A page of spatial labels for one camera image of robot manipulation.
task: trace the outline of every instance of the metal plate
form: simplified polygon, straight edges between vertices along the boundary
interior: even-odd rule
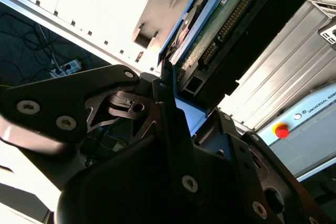
[[[306,2],[219,104],[244,126],[258,130],[333,78],[335,51],[318,34],[328,17]]]

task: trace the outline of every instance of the mounting hole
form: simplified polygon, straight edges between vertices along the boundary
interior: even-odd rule
[[[23,100],[18,102],[16,109],[23,114],[34,115],[40,111],[40,105],[31,100]]]
[[[77,126],[77,122],[70,116],[62,115],[56,120],[56,125],[61,130],[72,131]]]
[[[140,111],[142,111],[145,107],[141,104],[141,103],[138,103],[136,105],[134,105],[133,107],[133,111],[135,113],[139,113]]]
[[[309,217],[309,220],[311,224],[319,224],[313,217]]]
[[[244,148],[242,148],[242,147],[239,147],[239,150],[240,150],[242,153],[245,153],[245,150],[244,150]]]
[[[285,202],[277,189],[274,187],[267,187],[264,191],[264,194],[267,200],[267,204],[275,214],[283,212],[283,206],[285,205]]]
[[[267,219],[267,211],[262,204],[257,201],[253,201],[252,207],[254,212],[263,220]]]
[[[246,169],[251,169],[251,167],[247,163],[244,163],[244,166]]]
[[[182,185],[188,191],[195,193],[198,191],[197,181],[190,175],[184,175],[182,177]]]
[[[133,77],[134,77],[134,74],[131,73],[130,71],[125,70],[124,73],[125,73],[125,75],[126,75],[127,77],[129,77],[129,78],[133,78]]]

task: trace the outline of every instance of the black metal bracket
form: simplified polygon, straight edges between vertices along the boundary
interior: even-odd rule
[[[227,146],[223,155],[234,167],[244,212],[255,223],[281,224],[266,201],[248,145],[230,134],[223,141]]]
[[[106,108],[102,113],[106,97],[134,90],[138,83],[130,68],[115,65],[6,89],[0,96],[0,115],[12,130],[9,137],[0,137],[45,154],[75,151],[87,131],[118,119]]]
[[[172,70],[171,63],[163,62],[163,66],[167,71],[163,76],[165,81],[155,79],[151,82],[148,116],[132,141],[156,135],[166,150],[172,189],[198,206],[205,197],[204,182],[184,112],[175,104],[173,75],[168,73]]]
[[[279,218],[285,223],[330,223],[318,204],[260,136],[246,132],[241,139],[248,144],[249,149],[261,161],[262,167],[267,170],[267,176],[260,180],[263,190],[268,192],[275,189],[282,196],[284,209],[277,213]],[[272,198],[268,202],[269,205],[274,204]]]

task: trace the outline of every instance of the black cable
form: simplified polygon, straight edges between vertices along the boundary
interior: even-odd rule
[[[31,50],[33,52],[36,62],[38,64],[40,64],[41,66],[46,67],[46,66],[50,65],[51,62],[52,62],[52,59],[53,59],[53,54],[54,54],[54,56],[58,56],[58,57],[63,58],[63,59],[73,60],[73,58],[69,58],[69,57],[63,55],[61,52],[59,52],[55,48],[55,46],[62,46],[62,45],[77,46],[77,45],[75,45],[71,42],[68,42],[68,41],[62,41],[63,38],[59,35],[56,35],[56,38],[51,38],[51,32],[50,32],[49,29],[47,30],[48,31],[47,37],[45,37],[45,35],[43,35],[37,29],[37,25],[38,25],[37,23],[30,24],[30,23],[28,23],[28,22],[26,22],[26,21],[24,21],[24,20],[22,20],[22,19],[20,19],[16,16],[10,14],[10,13],[1,13],[0,14],[0,20],[5,18],[5,17],[13,18],[16,21],[18,21],[18,22],[20,22],[20,23],[22,23],[22,24],[24,24],[24,25],[26,25],[27,27],[30,28],[29,31],[25,32],[24,34],[20,34],[15,29],[15,27],[12,25],[12,23],[7,21],[7,25],[9,26],[9,28],[14,33],[9,33],[7,31],[0,31],[0,33],[7,34],[7,35],[10,35],[10,36],[15,37],[15,38],[22,39],[24,45],[29,50]],[[84,52],[84,54],[85,54],[85,58],[80,59],[80,60],[87,59],[88,60],[88,67],[90,68],[90,58],[85,52]],[[12,63],[10,61],[3,61],[3,62],[10,63],[19,70],[20,75],[22,77],[22,79],[20,81],[20,84],[25,82],[26,80],[29,80],[30,82],[35,81],[35,78],[43,71],[54,74],[48,69],[42,69],[42,70],[39,70],[38,72],[36,72],[32,77],[25,78],[17,65],[15,65],[14,63]]]
[[[17,71],[20,73],[22,79],[24,79],[24,76],[23,76],[20,68],[18,67],[18,65],[14,64],[14,63],[12,63],[12,62],[10,62],[8,60],[0,60],[0,62],[5,62],[5,63],[11,64],[12,66],[14,66],[17,69]]]
[[[96,138],[97,141],[95,142],[95,145],[92,148],[92,155],[94,155],[97,152],[97,150],[99,148],[99,145],[100,145],[101,141],[103,140],[103,137],[105,136],[106,132],[109,130],[109,128],[110,128],[110,125],[107,125],[99,133],[98,137]]]

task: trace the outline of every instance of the cable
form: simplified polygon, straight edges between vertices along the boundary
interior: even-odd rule
[[[83,48],[81,48],[83,53],[85,54],[86,56],[86,59],[88,61],[88,68],[91,69],[91,59],[89,58],[88,54],[85,52],[85,50]]]
[[[26,77],[26,78],[22,78],[22,80],[20,81],[20,83],[19,83],[19,85],[22,85],[23,84],[23,82],[25,81],[25,80],[30,80],[30,83],[32,83],[33,81],[34,81],[34,79],[37,77],[37,75],[39,75],[41,72],[48,72],[48,73],[50,73],[50,74],[53,74],[54,75],[54,77],[57,77],[53,72],[51,72],[50,70],[48,70],[48,69],[41,69],[41,70],[39,70],[39,71],[37,71],[32,77]]]
[[[92,137],[92,136],[86,136],[87,138],[91,138],[91,139],[93,139],[93,140],[96,140],[97,141],[97,139],[95,139],[94,137]],[[112,148],[109,148],[109,147],[107,147],[107,146],[105,146],[105,145],[103,145],[102,143],[99,143],[101,146],[103,146],[104,148],[106,148],[106,149],[108,149],[108,150],[113,150]]]
[[[38,27],[40,28],[40,30],[41,30],[41,32],[42,32],[42,34],[43,34],[44,39],[46,40],[46,42],[48,42],[48,39],[47,39],[46,35],[44,34],[44,31],[42,30],[41,25],[38,24]],[[51,50],[51,56],[52,56],[52,58],[53,58],[54,63],[56,64],[57,68],[59,69],[59,71],[65,72],[65,71],[63,71],[63,70],[61,69],[61,67],[60,67],[59,64],[57,63],[57,60],[56,60],[56,58],[55,58],[55,55],[54,55],[54,53],[53,53],[53,51],[52,51],[51,46],[48,45],[48,47],[49,47],[50,50]]]
[[[10,22],[9,20],[6,20],[6,24],[9,26],[11,31],[13,31],[13,33],[9,33],[7,31],[0,31],[0,33],[10,35],[14,38],[22,39],[25,46],[28,49],[30,49],[31,51],[33,51],[34,58],[35,58],[35,60],[38,64],[46,67],[46,66],[48,66],[52,63],[52,64],[55,65],[55,68],[57,68],[61,72],[64,72],[67,75],[67,73],[63,69],[61,69],[60,65],[58,64],[56,56],[58,56],[60,58],[67,59],[67,60],[73,60],[73,58],[69,58],[69,57],[61,54],[54,46],[62,46],[62,45],[77,46],[77,45],[75,45],[75,44],[73,44],[69,41],[61,41],[61,39],[63,39],[63,38],[59,35],[56,35],[55,38],[51,39],[50,30],[47,30],[47,35],[48,35],[48,38],[47,38],[47,35],[43,31],[43,28],[40,24],[37,24],[37,23],[31,24],[31,23],[26,22],[26,21],[14,16],[10,13],[0,13],[0,20],[5,18],[5,17],[13,18],[16,21],[18,21],[18,22],[26,25],[27,27],[29,27],[31,30],[28,30],[26,33],[21,34],[15,29],[15,26],[13,26],[13,24],[14,24],[13,22]],[[91,62],[90,56],[84,51],[83,48],[81,48],[81,47],[79,47],[79,48],[82,50],[82,52],[85,56],[85,59],[87,60],[88,69],[91,69],[92,68],[92,62]],[[37,77],[37,75],[39,73],[41,73],[42,71],[47,71],[51,75],[53,75],[54,77],[57,77],[50,70],[42,69],[42,70],[39,70],[37,73],[35,73],[32,77],[25,78],[17,65],[15,65],[14,63],[12,63],[10,61],[2,61],[2,62],[12,64],[13,66],[15,66],[18,69],[18,71],[19,71],[19,73],[22,77],[20,83],[23,83],[26,80],[29,80],[30,82],[35,81],[35,78]]]
[[[5,63],[8,63],[8,64],[11,64],[11,65],[14,66],[14,67],[17,69],[17,71],[20,73],[22,79],[25,78],[25,77],[23,76],[23,74],[22,74],[20,68],[19,68],[16,64],[14,64],[14,63],[12,63],[12,62],[10,62],[10,61],[8,61],[8,60],[0,60],[0,62],[5,62]]]
[[[103,137],[105,136],[107,130],[109,129],[110,126],[105,126],[102,128],[102,131],[99,133],[98,137],[96,138],[96,144],[94,145],[94,147],[92,148],[92,155],[94,155],[98,148],[99,145],[101,144],[101,141],[103,140]]]
[[[120,140],[120,139],[118,139],[118,137],[119,137],[119,138],[123,138],[123,139],[127,140],[127,142],[130,141],[129,138],[128,138],[128,137],[125,137],[125,136],[114,136],[114,135],[108,135],[108,136],[110,136],[110,137],[112,137],[112,138],[115,138],[115,139],[117,139],[117,140]]]

